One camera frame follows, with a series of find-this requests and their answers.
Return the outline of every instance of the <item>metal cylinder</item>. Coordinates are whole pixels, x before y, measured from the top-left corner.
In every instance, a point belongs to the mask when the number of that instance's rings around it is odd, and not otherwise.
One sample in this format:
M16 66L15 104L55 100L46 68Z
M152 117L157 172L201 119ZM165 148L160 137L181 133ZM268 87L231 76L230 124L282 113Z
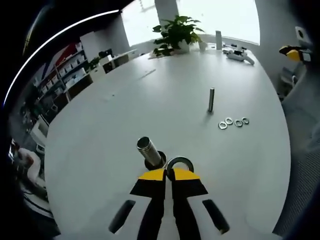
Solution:
M216 42L216 49L222 49L222 35L221 31L215 31L215 42Z
M212 87L210 88L210 96L209 96L209 108L208 108L209 113L212 113L212 111L214 110L214 98L215 98L215 88Z
M140 138L136 143L136 148L150 164L153 166L161 165L162 158L150 138L147 136Z

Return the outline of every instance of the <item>metal washer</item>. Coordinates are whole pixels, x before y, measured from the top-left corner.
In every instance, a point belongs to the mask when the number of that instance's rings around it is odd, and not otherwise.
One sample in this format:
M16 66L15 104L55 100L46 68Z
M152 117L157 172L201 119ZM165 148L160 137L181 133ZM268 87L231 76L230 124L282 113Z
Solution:
M242 118L242 122L245 124L245 125L248 125L250 123L249 119L246 118L246 117L243 117Z
M173 159L171 159L166 166L166 174L170 181L174 180L174 176L173 176L174 173L173 171L171 171L171 169L174 167L176 163L184 163L188 167L188 170L190 172L193 173L195 171L194 165L188 158L184 156L176 156Z
M234 125L236 125L238 128L241 128L244 123L241 120L237 119L234 121Z
M224 122L225 122L226 124L228 124L228 125L232 125L232 124L234 123L234 121L232 120L231 117L227 117L227 118L224 120Z
M221 122L219 122L218 127L221 130L225 130L225 129L227 129L228 125L224 121L221 121Z

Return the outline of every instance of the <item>white desk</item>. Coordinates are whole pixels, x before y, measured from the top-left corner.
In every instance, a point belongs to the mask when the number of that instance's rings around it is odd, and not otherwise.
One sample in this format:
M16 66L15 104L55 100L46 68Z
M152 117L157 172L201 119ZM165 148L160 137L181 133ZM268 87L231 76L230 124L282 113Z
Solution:
M136 149L142 136L168 159L193 162L230 225L223 236L239 236L247 226L271 233L287 195L290 142L277 93L249 55L254 66L216 50L144 55L77 95L50 124L45 149L48 199L62 233L81 230L130 192L147 171ZM220 130L226 117L247 117L250 124Z
M105 64L107 64L107 63L111 63L112 66L113 66L113 68L115 69L115 68L116 68L115 61L116 61L117 59L120 59L120 58L122 58L122 57L124 57L124 56L127 56L127 57L128 57L128 60L130 60L130 55L131 55L131 54L134 54L134 53L137 52L137 51L138 51L137 49L133 49L133 50L130 50L130 51L121 53L121 54L113 57L112 59L109 59L109 58L106 56L106 57L104 57L104 58L102 58L102 59L100 60L100 64L103 66L103 65L105 65Z

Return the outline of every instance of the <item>white pot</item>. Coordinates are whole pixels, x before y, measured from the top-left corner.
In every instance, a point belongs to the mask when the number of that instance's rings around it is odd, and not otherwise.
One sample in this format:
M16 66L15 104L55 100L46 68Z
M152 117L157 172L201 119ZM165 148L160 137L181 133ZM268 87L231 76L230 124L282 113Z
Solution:
M179 47L181 49L175 49L174 53L176 53L176 54L187 54L187 53L190 52L190 47L187 44L186 40L183 40L183 41L179 42L178 45L179 45Z
M207 48L208 44L206 42L199 42L199 49L200 49L200 52L204 52Z

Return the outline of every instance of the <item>wall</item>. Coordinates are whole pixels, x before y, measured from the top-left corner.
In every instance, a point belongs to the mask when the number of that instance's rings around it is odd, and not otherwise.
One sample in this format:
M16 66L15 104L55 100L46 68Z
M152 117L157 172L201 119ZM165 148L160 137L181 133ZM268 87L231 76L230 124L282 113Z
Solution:
M287 67L293 70L297 64L280 54L279 49L284 45L298 44L295 27L299 23L292 15L287 0L255 0L255 3L260 25L260 46L229 38L223 38L223 41L227 44L240 44L250 49L277 89L279 86L278 76L282 68ZM159 19L172 19L178 14L175 0L155 0L155 5ZM124 38L124 35L119 33L117 35L119 39ZM215 42L215 37L212 35L204 35L203 37L204 41ZM154 45L149 41L134 45L131 49L147 53L154 49Z
M275 88L283 67L293 69L296 62L279 53L285 45L298 45L295 27L299 22L290 11L288 0L255 0L260 24L260 46L252 49Z
M110 48L112 48L113 54L122 54L129 51L131 48L127 39L125 26L121 15L119 15L105 30Z
M175 0L154 0L154 3L161 26L167 24L163 19L174 20L176 15L179 14Z
M100 31L95 31L94 34L95 34L96 44L100 51L106 51L112 48L112 44L108 37L107 31L105 29Z
M86 55L86 58L89 62L98 56L100 48L96 39L95 32L92 31L81 36L80 41L82 43L82 47Z

